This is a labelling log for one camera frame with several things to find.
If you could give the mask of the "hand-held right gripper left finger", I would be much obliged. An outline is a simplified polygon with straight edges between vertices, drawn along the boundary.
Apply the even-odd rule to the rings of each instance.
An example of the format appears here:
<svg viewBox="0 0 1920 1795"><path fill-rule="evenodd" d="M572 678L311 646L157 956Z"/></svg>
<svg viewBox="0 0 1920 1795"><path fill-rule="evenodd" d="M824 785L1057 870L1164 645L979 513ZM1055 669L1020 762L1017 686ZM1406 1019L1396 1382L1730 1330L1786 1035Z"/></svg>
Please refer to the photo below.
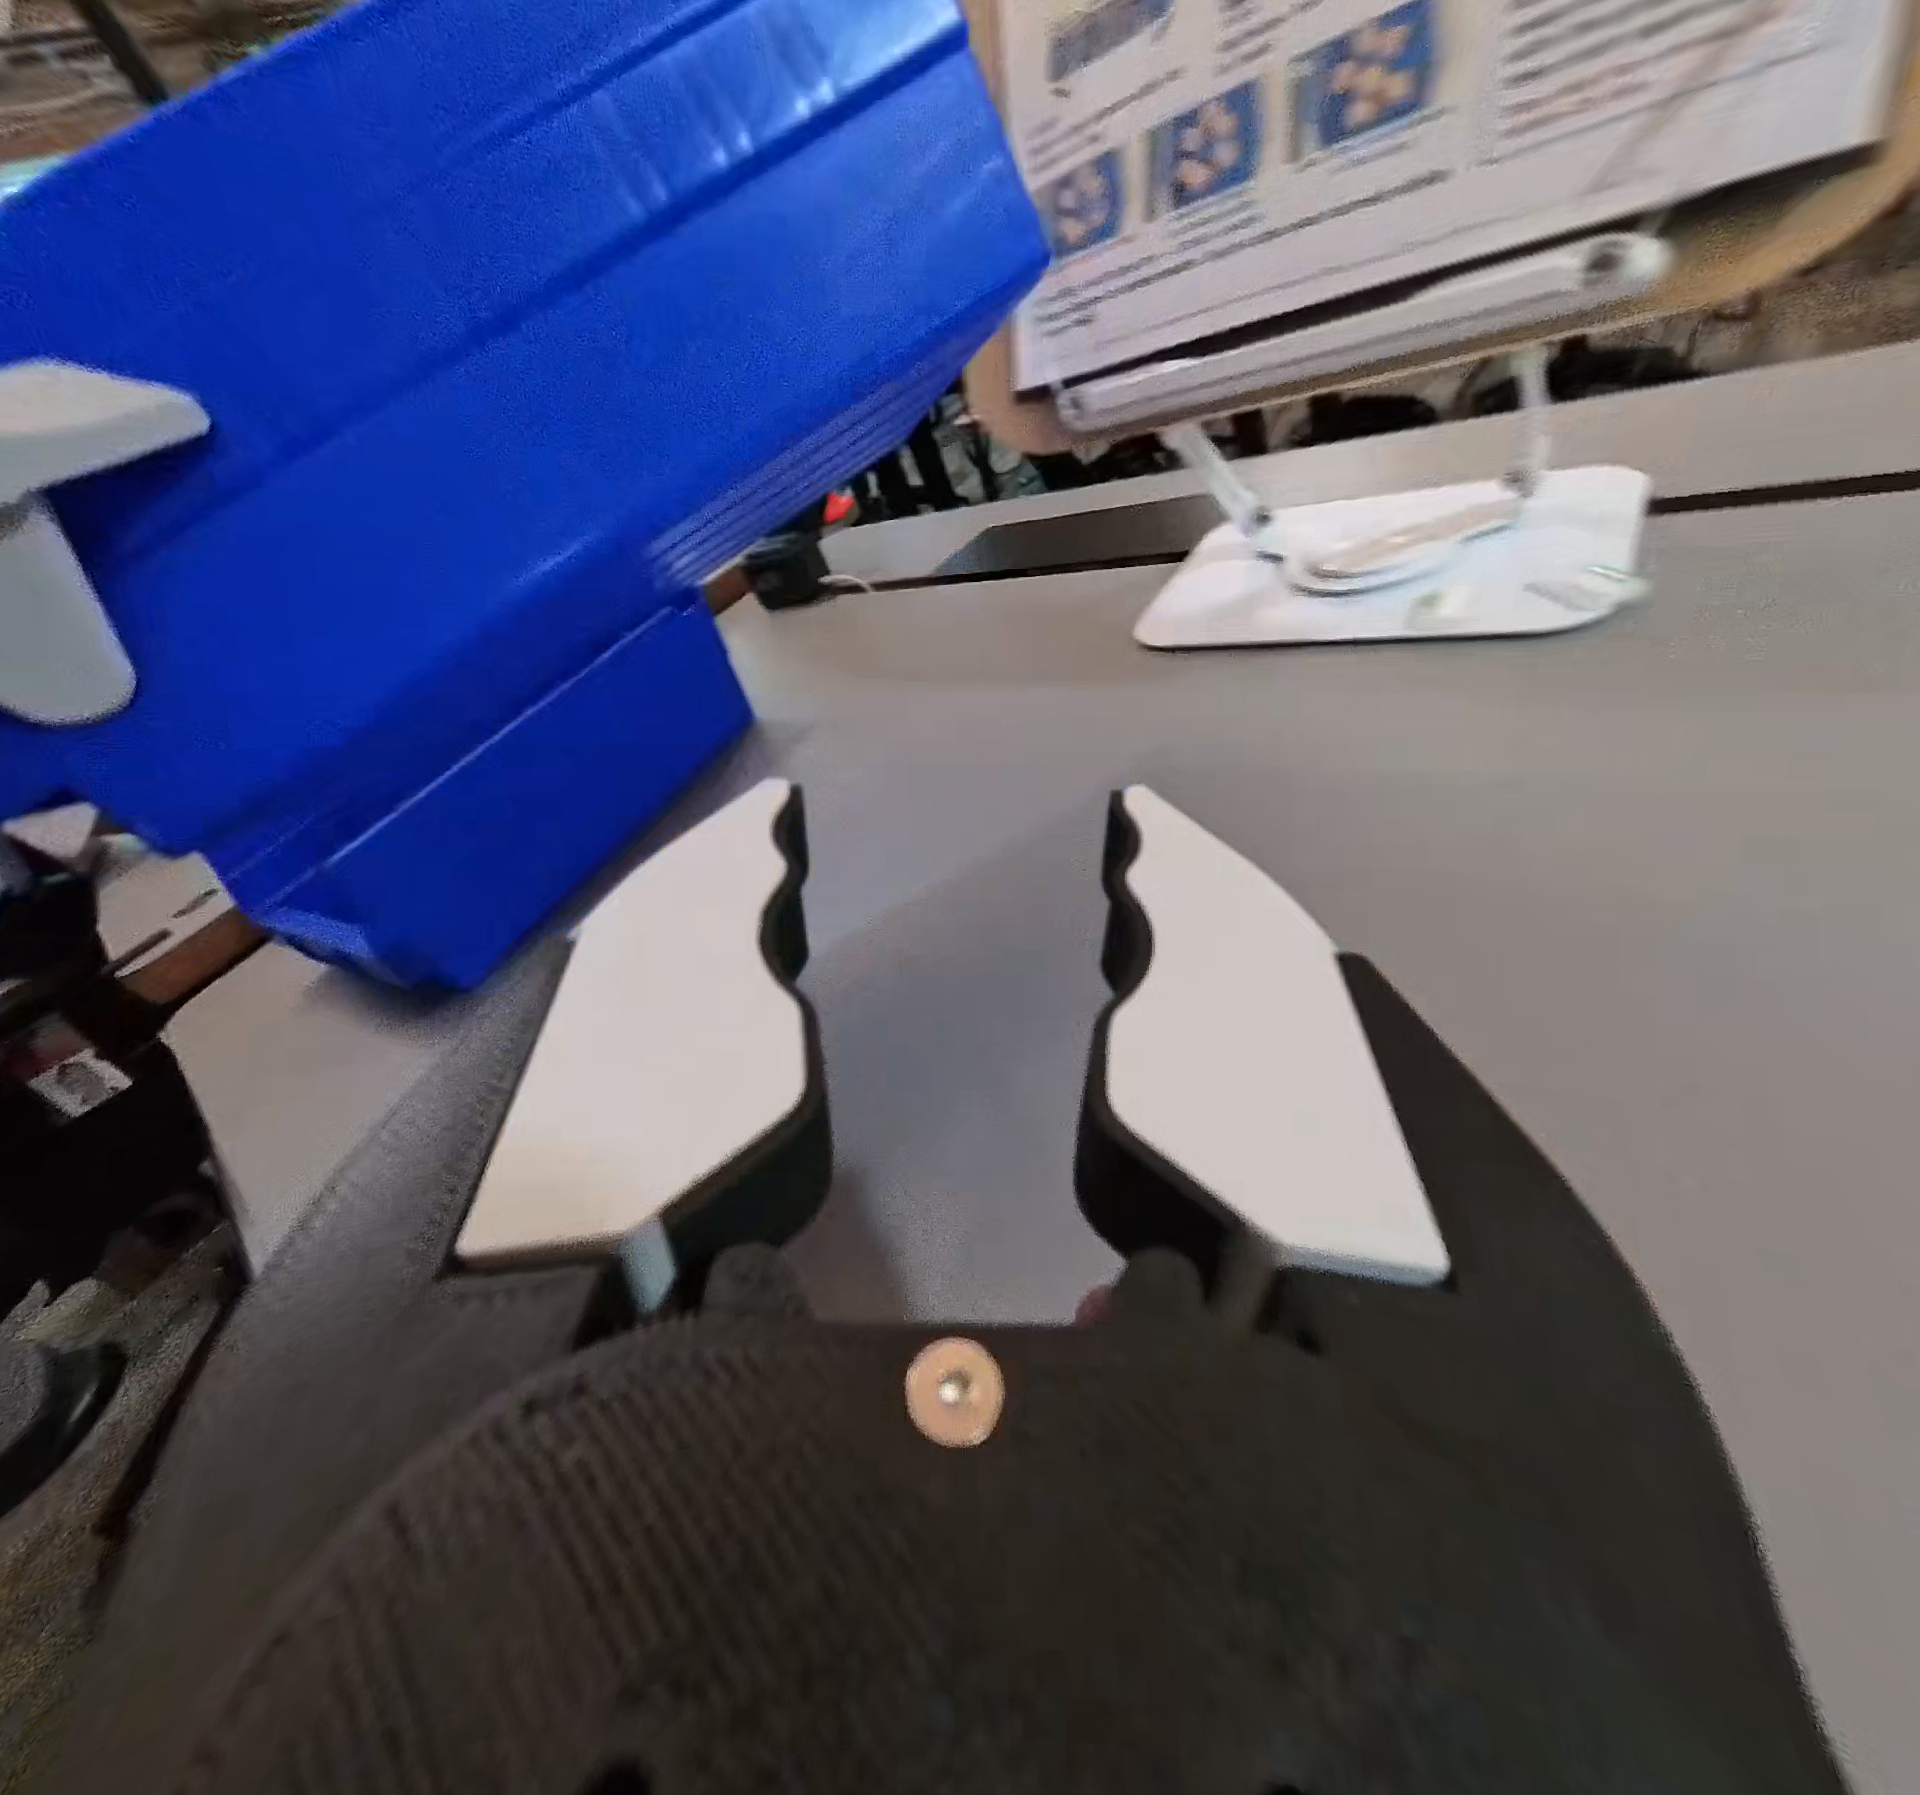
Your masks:
<svg viewBox="0 0 1920 1795"><path fill-rule="evenodd" d="M455 1234L464 1271L611 1262L663 1309L739 1242L724 1197L832 1138L806 874L802 789L773 778L589 911Z"/></svg>

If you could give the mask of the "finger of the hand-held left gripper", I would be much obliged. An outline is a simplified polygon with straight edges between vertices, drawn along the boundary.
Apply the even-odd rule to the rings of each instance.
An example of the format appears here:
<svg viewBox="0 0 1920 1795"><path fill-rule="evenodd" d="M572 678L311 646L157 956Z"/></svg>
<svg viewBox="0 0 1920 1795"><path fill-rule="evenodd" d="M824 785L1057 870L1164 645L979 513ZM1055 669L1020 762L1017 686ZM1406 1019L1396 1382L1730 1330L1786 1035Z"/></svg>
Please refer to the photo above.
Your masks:
<svg viewBox="0 0 1920 1795"><path fill-rule="evenodd" d="M136 669L51 490L205 438L195 398L66 365L2 370L2 710L28 726L123 713Z"/></svg>

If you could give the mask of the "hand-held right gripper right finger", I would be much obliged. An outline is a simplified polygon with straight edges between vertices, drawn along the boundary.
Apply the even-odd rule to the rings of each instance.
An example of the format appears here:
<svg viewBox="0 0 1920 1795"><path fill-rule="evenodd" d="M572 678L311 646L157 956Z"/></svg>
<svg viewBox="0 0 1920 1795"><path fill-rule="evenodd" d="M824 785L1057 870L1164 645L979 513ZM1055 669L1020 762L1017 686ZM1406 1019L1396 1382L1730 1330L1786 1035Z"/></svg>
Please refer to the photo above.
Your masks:
<svg viewBox="0 0 1920 1795"><path fill-rule="evenodd" d="M1343 954L1251 858L1155 789L1108 801L1106 1002L1073 1188L1117 1256L1437 1289L1453 1257Z"/></svg>

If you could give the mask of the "blue plastic bin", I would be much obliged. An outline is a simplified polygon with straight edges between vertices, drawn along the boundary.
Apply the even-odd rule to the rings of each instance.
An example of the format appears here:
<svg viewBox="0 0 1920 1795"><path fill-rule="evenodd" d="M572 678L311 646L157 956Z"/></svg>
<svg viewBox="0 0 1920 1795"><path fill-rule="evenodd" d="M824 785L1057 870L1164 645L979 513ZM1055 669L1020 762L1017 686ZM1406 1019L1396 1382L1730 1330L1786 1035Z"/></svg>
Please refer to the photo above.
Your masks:
<svg viewBox="0 0 1920 1795"><path fill-rule="evenodd" d="M363 0L4 207L4 362L207 430L52 487L132 666L4 816L472 990L741 735L704 584L1047 260L959 0Z"/></svg>

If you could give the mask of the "grey desk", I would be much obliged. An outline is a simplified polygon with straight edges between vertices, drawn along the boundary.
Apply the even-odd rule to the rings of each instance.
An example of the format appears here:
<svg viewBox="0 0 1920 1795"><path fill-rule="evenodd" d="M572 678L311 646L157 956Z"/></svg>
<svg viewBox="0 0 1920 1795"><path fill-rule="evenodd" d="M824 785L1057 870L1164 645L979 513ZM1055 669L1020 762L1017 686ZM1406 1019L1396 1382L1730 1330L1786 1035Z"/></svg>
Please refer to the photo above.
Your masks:
<svg viewBox="0 0 1920 1795"><path fill-rule="evenodd" d="M737 615L830 1142L692 1287L453 1259L567 954L298 1089L66 1792L1917 1792L1917 495L1542 646L1158 659L1142 567ZM1333 936L1453 1257L1111 1251L1111 797Z"/></svg>

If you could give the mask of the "printed instruction sheet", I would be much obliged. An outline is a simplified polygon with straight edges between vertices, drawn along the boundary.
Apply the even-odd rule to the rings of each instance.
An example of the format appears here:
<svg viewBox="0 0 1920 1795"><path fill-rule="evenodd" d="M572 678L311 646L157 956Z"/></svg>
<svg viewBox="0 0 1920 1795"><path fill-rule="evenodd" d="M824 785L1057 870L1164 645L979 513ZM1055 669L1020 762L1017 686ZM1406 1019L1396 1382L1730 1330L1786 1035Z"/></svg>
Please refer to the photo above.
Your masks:
<svg viewBox="0 0 1920 1795"><path fill-rule="evenodd" d="M1060 384L1889 134L1912 0L997 0Z"/></svg>

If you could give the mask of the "instruction sheet on clipboard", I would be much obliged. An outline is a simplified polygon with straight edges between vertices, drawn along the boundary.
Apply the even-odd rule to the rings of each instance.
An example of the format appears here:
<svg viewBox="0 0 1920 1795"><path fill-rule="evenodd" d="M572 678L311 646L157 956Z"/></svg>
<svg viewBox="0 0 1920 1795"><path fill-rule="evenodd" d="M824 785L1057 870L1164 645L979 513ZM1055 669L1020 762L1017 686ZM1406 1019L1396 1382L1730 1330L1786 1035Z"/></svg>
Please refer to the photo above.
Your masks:
<svg viewBox="0 0 1920 1795"><path fill-rule="evenodd" d="M990 87L996 97L996 108L1004 120L996 35L997 0L960 2L968 16L972 53L982 61ZM1900 196L1909 193L1912 187L1917 187L1917 0L1912 0L1906 55L1895 75L1889 134L1882 142L1857 155L1824 163L1810 163L1799 168L1780 171L1768 177L1739 184L1737 187L1724 187L1716 193L1675 205L1666 210L1628 214L1584 232L1536 242L1529 248L1517 248L1498 257L1479 258L1466 267L1438 269L1416 279L1363 292L1362 296L1352 296L1343 302L1334 302L1316 310L1301 310L1279 320L1255 323L1235 335L1188 344L1167 356L1123 369L1144 367L1164 358L1188 358L1219 351L1229 346L1251 344L1266 335L1288 332L1299 326L1328 320L1345 307L1362 310L1379 305L1381 302L1392 302L1396 297L1410 296L1421 286L1443 280L1471 269L1489 267L1506 257L1526 257L1556 244L1572 242L1573 237L1609 232L1646 232L1661 236L1675 257L1664 280L1638 300L1601 305L1576 320L1549 329L1547 339L1556 339L1572 330L1584 332L1592 329L1616 329L1642 320L1696 315L1716 307L1741 293L1767 290L1780 279L1822 260L1842 244L1849 242L1853 236L1867 228L1872 220L1876 220L1885 210L1894 207ZM1043 236L1049 251L1051 242L1045 222ZM1089 441L1150 433L1144 424L1131 424L1111 435L1077 437L1068 433L1057 413L1051 395L1057 387L1091 381L1102 375L1114 375L1123 369L1100 370L1095 375L1070 378L1060 384L1032 389L1018 387L1015 347L1017 329L1020 312L1036 296L1036 292L1028 297L1028 302L1018 305L1008 326L996 335L990 351L983 358L972 359L972 367L966 375L966 392L972 411L996 433L996 437L1008 438L1015 447L1029 450L1033 454L1049 454ZM1501 344L1495 341L1460 344L1456 354L1444 358L1438 369L1448 369L1453 365L1493 356L1498 351ZM1418 370L1353 369L1326 381L1310 382L1301 394L1287 392L1282 398L1266 400L1259 403L1243 398L1237 408L1229 408L1221 413L1208 413L1204 420L1211 415L1235 415L1255 408L1276 408L1282 402L1301 400L1310 394L1330 387L1376 382L1388 377L1414 373Z"/></svg>

